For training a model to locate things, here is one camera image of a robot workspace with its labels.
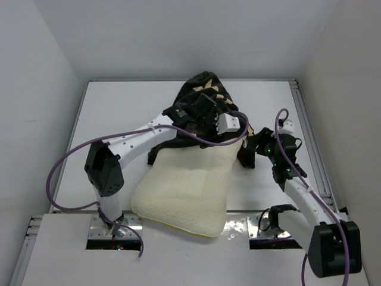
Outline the aluminium frame rail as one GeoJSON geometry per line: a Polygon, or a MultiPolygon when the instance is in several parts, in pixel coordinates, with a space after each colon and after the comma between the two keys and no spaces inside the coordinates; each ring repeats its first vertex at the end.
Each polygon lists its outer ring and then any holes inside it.
{"type": "Polygon", "coordinates": [[[20,286],[23,283],[42,218],[42,215],[34,215],[30,218],[29,225],[24,236],[23,245],[11,277],[10,286],[20,286]]]}
{"type": "Polygon", "coordinates": [[[336,212],[339,207],[336,201],[335,193],[332,190],[332,184],[325,168],[316,136],[313,131],[310,115],[304,97],[302,95],[299,83],[296,80],[290,80],[289,86],[292,97],[301,124],[302,133],[304,136],[304,144],[307,147],[308,156],[310,158],[311,167],[314,174],[317,191],[322,199],[336,212]]]}

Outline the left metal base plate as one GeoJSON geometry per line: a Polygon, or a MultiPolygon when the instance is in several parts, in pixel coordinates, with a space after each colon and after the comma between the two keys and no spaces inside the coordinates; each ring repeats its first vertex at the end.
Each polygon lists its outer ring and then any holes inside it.
{"type": "Polygon", "coordinates": [[[110,240],[114,235],[117,240],[137,240],[138,236],[132,231],[134,230],[139,235],[142,232],[141,219],[132,213],[124,214],[122,221],[123,226],[110,230],[97,214],[92,215],[90,228],[88,232],[89,240],[110,240]]]}

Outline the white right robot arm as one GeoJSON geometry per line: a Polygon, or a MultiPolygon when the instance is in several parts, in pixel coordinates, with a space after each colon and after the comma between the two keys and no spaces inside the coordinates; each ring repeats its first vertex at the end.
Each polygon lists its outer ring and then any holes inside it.
{"type": "Polygon", "coordinates": [[[361,272],[360,229],[353,221],[344,221],[313,190],[308,176],[296,162],[298,139],[289,133],[263,128],[248,137],[249,156],[267,157],[273,179],[292,199],[291,204],[267,210],[267,230],[288,232],[306,252],[313,274],[318,278],[361,272]]]}

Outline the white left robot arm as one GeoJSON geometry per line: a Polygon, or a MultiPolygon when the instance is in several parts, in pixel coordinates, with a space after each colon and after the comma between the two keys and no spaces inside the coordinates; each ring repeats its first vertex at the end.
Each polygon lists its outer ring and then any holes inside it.
{"type": "Polygon", "coordinates": [[[146,125],[131,132],[94,139],[85,172],[97,194],[99,218],[110,233],[124,221],[118,193],[124,185],[123,169],[154,147],[224,146],[230,133],[241,128],[231,109],[205,93],[196,100],[174,103],[146,125]]]}

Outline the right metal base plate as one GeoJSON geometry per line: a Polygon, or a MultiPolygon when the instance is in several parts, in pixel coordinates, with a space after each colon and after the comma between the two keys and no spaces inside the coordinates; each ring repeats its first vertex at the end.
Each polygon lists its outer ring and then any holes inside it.
{"type": "Polygon", "coordinates": [[[251,240],[291,240],[287,231],[271,228],[268,213],[252,213],[246,217],[248,236],[251,240]]]}

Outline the cream contoured pillow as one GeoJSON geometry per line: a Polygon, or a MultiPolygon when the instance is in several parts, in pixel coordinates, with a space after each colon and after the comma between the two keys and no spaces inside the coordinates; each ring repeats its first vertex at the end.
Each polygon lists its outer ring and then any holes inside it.
{"type": "Polygon", "coordinates": [[[242,141],[222,147],[165,148],[135,188],[138,216],[209,238],[224,229],[227,193],[242,141]]]}

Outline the aluminium frame rail right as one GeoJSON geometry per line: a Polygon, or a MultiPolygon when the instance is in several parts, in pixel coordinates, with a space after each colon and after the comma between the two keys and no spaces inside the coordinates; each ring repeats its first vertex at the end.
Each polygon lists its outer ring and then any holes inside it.
{"type": "Polygon", "coordinates": [[[299,83],[296,80],[290,80],[289,86],[292,97],[301,124],[302,133],[304,136],[304,144],[307,147],[308,156],[310,158],[311,167],[314,174],[317,191],[322,199],[336,212],[339,207],[336,201],[335,193],[332,190],[332,184],[325,168],[316,136],[313,131],[310,115],[304,97],[302,95],[299,83]]]}

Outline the metal base plate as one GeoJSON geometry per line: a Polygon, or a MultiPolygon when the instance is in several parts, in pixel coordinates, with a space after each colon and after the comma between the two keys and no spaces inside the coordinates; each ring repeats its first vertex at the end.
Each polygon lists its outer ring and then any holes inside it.
{"type": "Polygon", "coordinates": [[[123,226],[110,230],[97,214],[92,215],[90,228],[88,232],[89,240],[110,240],[114,235],[117,240],[137,240],[138,236],[132,231],[134,230],[139,235],[142,232],[141,219],[132,213],[124,214],[122,221],[123,226]]]}
{"type": "Polygon", "coordinates": [[[246,217],[248,236],[251,240],[291,240],[287,231],[271,228],[268,213],[252,213],[246,217]]]}

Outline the aluminium frame rail left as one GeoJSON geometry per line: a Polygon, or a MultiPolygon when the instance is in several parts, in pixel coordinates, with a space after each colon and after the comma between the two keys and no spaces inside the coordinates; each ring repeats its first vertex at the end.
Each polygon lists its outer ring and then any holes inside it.
{"type": "Polygon", "coordinates": [[[11,277],[10,286],[20,286],[23,283],[42,218],[42,215],[34,215],[30,218],[29,225],[24,236],[23,245],[11,277]]]}

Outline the black floral plush pillowcase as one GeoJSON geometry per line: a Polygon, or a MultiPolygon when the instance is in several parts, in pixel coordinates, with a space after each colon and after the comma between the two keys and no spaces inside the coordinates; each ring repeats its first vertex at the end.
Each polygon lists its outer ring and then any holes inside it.
{"type": "Polygon", "coordinates": [[[205,141],[223,143],[238,138],[246,130],[236,158],[244,168],[255,167],[254,131],[248,120],[238,113],[239,107],[215,73],[204,71],[187,80],[173,105],[191,118],[190,122],[180,124],[179,127],[205,141]],[[240,128],[237,131],[220,135],[217,133],[216,123],[223,113],[238,118],[240,128]]]}

